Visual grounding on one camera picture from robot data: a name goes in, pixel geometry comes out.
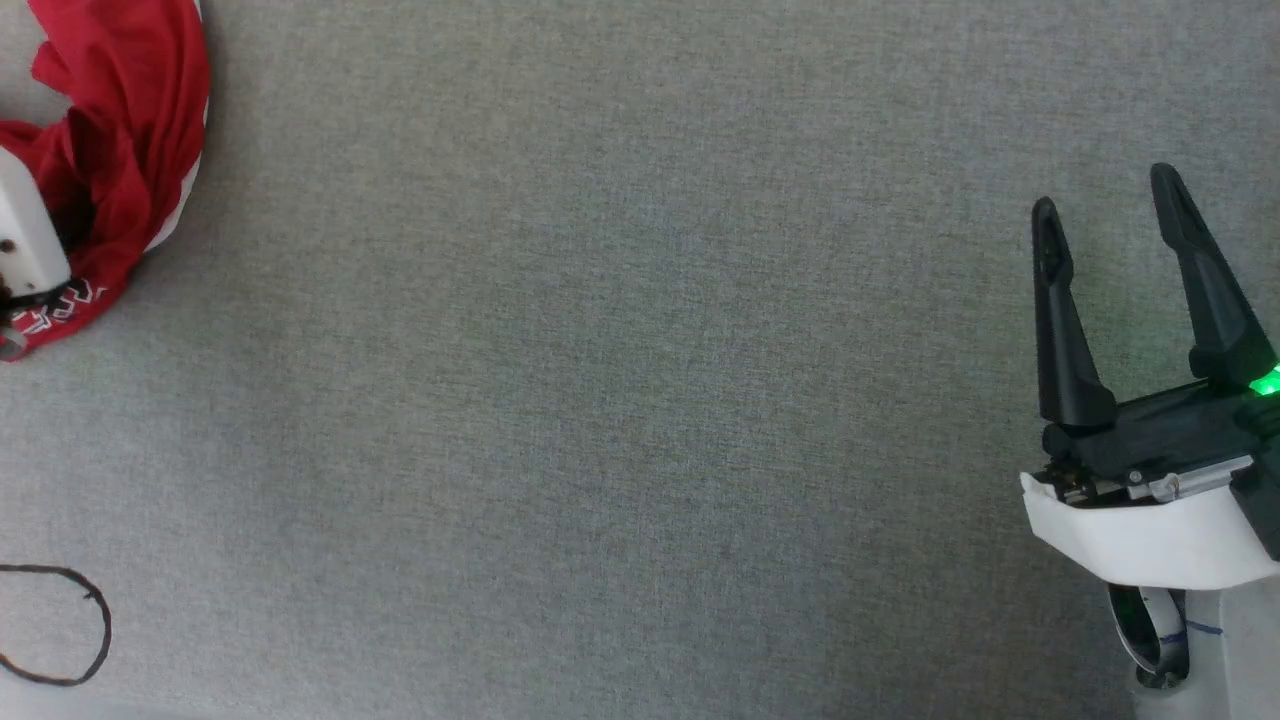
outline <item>white plastic mount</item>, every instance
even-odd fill
[[[1108,583],[1215,591],[1280,575],[1230,487],[1164,505],[1080,509],[1027,473],[1021,482],[1036,537]]]
[[[0,281],[14,297],[70,279],[67,254],[27,165],[0,147]]]

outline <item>black cable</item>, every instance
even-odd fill
[[[69,568],[54,568],[50,565],[0,565],[0,573],[28,573],[32,575],[58,575],[60,578],[67,578],[88,591],[84,600],[92,600],[100,609],[102,609],[102,647],[97,651],[97,657],[93,659],[93,664],[90,665],[88,670],[86,670],[79,678],[50,678],[47,675],[28,673],[27,670],[14,665],[3,652],[0,652],[0,667],[4,667],[23,680],[59,688],[74,688],[76,685],[83,685],[90,682],[93,675],[97,675],[102,664],[106,662],[106,653],[111,650],[111,609],[108,607],[106,598],[102,597],[102,591],[97,589],[97,585],[88,582],[88,578]]]

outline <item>gray carpet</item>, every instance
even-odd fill
[[[0,110],[38,32],[0,1]],[[84,697],[215,719],[1125,717],[1033,541],[1028,218],[1187,377],[1146,173],[1280,331],[1280,5],[209,0],[177,234],[0,368],[5,561]],[[0,650],[92,610],[0,578]],[[42,630],[24,621],[49,620]]]

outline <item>green led light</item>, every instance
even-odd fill
[[[1271,395],[1280,391],[1280,365],[1276,365],[1270,373],[1249,383],[1249,387],[1258,395]]]

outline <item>blue line marking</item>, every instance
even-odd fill
[[[1208,633],[1211,635],[1221,635],[1222,634],[1222,628],[1215,628],[1213,625],[1203,625],[1201,623],[1197,623],[1196,620],[1188,620],[1187,621],[1187,626],[1190,628],[1190,629],[1193,629],[1193,630],[1199,630],[1202,633]]]

